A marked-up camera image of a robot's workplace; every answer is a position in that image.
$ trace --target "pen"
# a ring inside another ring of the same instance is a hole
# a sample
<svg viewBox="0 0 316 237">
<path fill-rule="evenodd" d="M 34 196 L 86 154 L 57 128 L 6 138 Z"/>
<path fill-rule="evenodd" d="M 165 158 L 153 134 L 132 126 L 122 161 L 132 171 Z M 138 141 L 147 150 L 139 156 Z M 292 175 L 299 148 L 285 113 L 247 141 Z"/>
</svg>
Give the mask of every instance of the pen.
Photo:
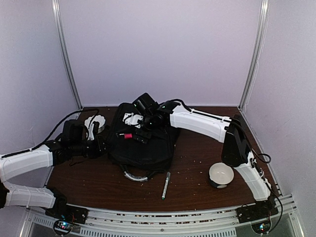
<svg viewBox="0 0 316 237">
<path fill-rule="evenodd" d="M 166 197 L 167 187 L 170 180 L 170 172 L 167 172 L 166 183 L 164 184 L 163 193 L 161 199 L 164 200 Z"/>
</svg>

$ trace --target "red object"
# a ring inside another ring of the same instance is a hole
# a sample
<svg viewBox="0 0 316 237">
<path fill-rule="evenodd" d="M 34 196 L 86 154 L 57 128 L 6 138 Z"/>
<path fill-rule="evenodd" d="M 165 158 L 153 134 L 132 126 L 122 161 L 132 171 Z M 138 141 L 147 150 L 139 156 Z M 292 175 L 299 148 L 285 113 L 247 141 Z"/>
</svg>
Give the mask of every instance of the red object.
<svg viewBox="0 0 316 237">
<path fill-rule="evenodd" d="M 131 133 L 124 134 L 124 139 L 131 139 L 131 138 L 133 138 L 133 134 Z"/>
</svg>

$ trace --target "bag handle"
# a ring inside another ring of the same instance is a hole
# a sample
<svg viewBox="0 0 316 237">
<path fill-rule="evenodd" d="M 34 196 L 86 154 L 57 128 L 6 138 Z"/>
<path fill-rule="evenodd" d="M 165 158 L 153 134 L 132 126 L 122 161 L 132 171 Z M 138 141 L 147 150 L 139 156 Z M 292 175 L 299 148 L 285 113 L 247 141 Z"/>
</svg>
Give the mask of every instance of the bag handle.
<svg viewBox="0 0 316 237">
<path fill-rule="evenodd" d="M 129 180 L 131 181 L 135 181 L 135 182 L 146 182 L 148 181 L 151 177 L 153 177 L 153 175 L 156 174 L 156 171 L 151 171 L 151 172 L 148 172 L 146 174 L 146 176 L 135 176 L 135 175 L 132 175 L 131 173 L 128 172 L 128 169 L 127 169 L 127 166 L 126 165 L 119 165 L 122 169 L 122 171 L 124 172 L 124 176 L 126 178 L 128 178 Z"/>
</svg>

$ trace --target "white bowl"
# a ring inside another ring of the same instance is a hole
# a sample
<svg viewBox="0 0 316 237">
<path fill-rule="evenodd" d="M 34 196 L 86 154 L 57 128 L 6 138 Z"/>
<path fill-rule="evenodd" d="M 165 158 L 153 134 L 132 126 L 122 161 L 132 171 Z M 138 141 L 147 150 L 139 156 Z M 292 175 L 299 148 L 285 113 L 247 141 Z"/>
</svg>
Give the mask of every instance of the white bowl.
<svg viewBox="0 0 316 237">
<path fill-rule="evenodd" d="M 218 189 L 227 187 L 234 178 L 233 169 L 222 162 L 213 164 L 208 174 L 210 184 Z"/>
</svg>

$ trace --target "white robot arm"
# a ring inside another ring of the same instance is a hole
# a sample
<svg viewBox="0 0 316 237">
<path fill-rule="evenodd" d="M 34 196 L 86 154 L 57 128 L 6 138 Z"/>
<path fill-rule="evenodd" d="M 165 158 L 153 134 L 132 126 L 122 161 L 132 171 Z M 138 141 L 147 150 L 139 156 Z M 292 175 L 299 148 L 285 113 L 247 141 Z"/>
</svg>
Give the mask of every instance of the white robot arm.
<svg viewBox="0 0 316 237">
<path fill-rule="evenodd" d="M 173 127 L 184 128 L 190 131 L 204 134 L 215 140 L 224 143 L 225 135 L 232 120 L 229 117 L 221 117 L 217 115 L 208 114 L 202 111 L 191 109 L 188 111 L 179 103 L 170 114 L 170 125 Z M 253 197 L 256 201 L 265 201 L 270 196 L 271 192 L 267 185 L 271 187 L 268 180 L 264 177 L 263 170 L 257 170 L 254 163 L 256 159 L 252 151 L 249 151 L 247 160 L 241 161 L 234 169 L 241 174 L 244 181 L 247 183 L 252 191 Z M 226 160 L 229 166 L 232 166 L 229 160 Z"/>
<path fill-rule="evenodd" d="M 239 217 L 243 216 L 239 219 L 240 222 L 264 218 L 278 212 L 271 185 L 258 166 L 258 155 L 242 128 L 242 117 L 222 117 L 197 111 L 187 107 L 182 100 L 158 104 L 147 93 L 137 98 L 133 104 L 143 117 L 141 121 L 136 121 L 142 129 L 173 126 L 204 134 L 223 143 L 222 162 L 239 172 L 256 200 L 256 204 L 251 207 L 237 209 L 237 213 L 241 214 Z M 129 119 L 135 120 L 131 116 L 125 123 L 129 123 Z"/>
<path fill-rule="evenodd" d="M 90 139 L 83 140 L 83 122 L 68 120 L 55 140 L 33 149 L 0 156 L 0 208 L 10 205 L 39 206 L 59 219 L 67 219 L 70 213 L 75 212 L 80 212 L 82 216 L 82 212 L 86 211 L 71 209 L 67 205 L 67 198 L 55 188 L 15 185 L 8 180 L 35 169 L 61 164 L 72 157 L 99 157 L 105 152 L 105 142 L 102 137 L 96 136 L 98 123 L 92 123 L 91 128 L 89 133 L 93 133 L 93 136 L 90 134 Z"/>
</svg>

